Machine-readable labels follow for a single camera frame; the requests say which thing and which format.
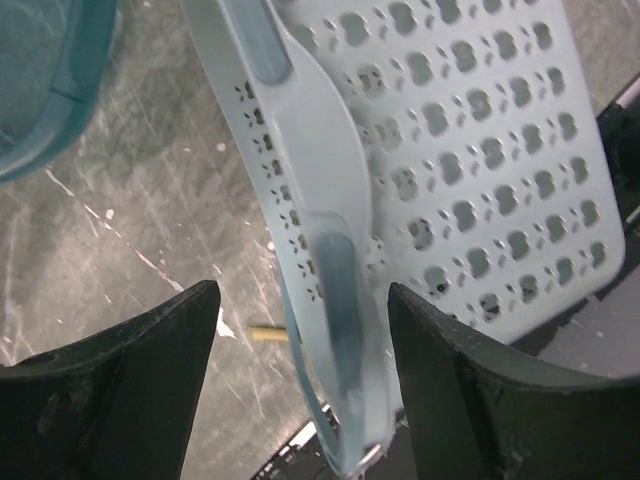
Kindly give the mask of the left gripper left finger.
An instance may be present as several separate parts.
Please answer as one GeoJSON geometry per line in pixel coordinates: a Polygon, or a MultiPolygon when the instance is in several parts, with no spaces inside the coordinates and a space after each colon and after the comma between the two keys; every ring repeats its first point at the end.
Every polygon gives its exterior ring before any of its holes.
{"type": "Polygon", "coordinates": [[[221,294],[200,281],[97,334],[1,369],[4,479],[177,479],[221,294]]]}

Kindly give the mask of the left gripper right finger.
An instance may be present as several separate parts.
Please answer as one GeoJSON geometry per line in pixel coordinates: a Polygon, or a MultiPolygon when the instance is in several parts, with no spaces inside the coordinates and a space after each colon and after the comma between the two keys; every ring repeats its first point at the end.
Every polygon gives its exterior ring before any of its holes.
{"type": "Polygon", "coordinates": [[[388,316],[421,479],[635,479],[639,381],[502,344],[395,283],[388,316]]]}

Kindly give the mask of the light blue perforated basket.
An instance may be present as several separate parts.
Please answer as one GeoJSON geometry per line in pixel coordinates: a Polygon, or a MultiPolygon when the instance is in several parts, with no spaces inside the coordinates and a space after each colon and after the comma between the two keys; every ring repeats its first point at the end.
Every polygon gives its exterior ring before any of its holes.
{"type": "Polygon", "coordinates": [[[187,1],[275,246],[334,472],[390,445],[401,283],[511,343],[614,280],[625,236],[559,1],[187,1]]]}

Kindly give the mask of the small wooden stick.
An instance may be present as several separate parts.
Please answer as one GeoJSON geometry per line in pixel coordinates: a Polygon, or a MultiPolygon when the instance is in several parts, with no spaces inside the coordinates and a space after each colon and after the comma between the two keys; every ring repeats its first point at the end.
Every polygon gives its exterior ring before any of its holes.
{"type": "Polygon", "coordinates": [[[283,327],[251,326],[251,338],[256,342],[288,342],[287,330],[283,327]]]}

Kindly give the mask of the teal transparent plastic tub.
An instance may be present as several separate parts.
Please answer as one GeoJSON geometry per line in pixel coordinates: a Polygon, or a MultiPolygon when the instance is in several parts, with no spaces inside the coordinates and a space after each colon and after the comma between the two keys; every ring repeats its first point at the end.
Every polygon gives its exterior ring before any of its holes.
{"type": "Polygon", "coordinates": [[[2,181],[45,166],[84,132],[117,17],[115,1],[2,2],[2,181]]]}

